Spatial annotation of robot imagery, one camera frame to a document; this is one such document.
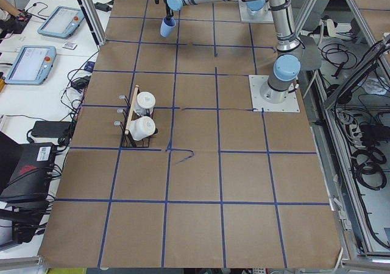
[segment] blue cup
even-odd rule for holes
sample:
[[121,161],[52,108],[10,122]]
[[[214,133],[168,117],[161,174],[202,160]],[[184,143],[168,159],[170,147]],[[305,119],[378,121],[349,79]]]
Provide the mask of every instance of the blue cup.
[[168,20],[166,17],[161,22],[160,34],[167,38],[176,27],[176,20],[172,17]]

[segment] power strip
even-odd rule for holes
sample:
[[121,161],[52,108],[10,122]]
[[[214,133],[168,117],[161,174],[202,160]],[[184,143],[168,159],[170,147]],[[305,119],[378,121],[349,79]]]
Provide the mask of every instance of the power strip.
[[265,268],[253,268],[252,274],[267,274]]

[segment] power adapter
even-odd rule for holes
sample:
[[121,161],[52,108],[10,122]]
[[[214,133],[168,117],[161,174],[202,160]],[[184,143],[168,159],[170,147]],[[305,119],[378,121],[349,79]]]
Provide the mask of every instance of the power adapter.
[[75,90],[83,90],[90,83],[91,76],[84,76],[71,82],[71,87]]
[[95,3],[95,8],[104,12],[111,11],[111,7],[109,5],[100,2]]

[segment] screen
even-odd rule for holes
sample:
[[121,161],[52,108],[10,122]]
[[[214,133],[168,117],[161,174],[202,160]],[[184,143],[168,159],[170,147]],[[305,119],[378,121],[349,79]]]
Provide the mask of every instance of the screen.
[[22,153],[22,145],[0,132],[0,194],[10,181]]
[[43,47],[26,48],[21,54],[10,80],[36,80],[48,52],[49,49]]
[[65,33],[66,28],[72,23],[74,17],[78,14],[78,10],[60,8],[52,15],[49,22],[42,30],[46,32]]

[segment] brown paper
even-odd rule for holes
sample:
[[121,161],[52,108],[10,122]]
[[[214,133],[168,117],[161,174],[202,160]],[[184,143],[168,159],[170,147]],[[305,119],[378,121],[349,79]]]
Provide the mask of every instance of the brown paper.
[[[108,38],[135,43],[101,47],[40,255],[53,267],[333,267],[340,245],[302,101],[300,113],[251,111],[247,75],[272,72],[273,26],[252,25],[253,48],[236,2],[204,4],[175,13],[162,38],[165,14],[115,0]],[[121,149],[113,125],[131,84],[156,97],[148,150]]]

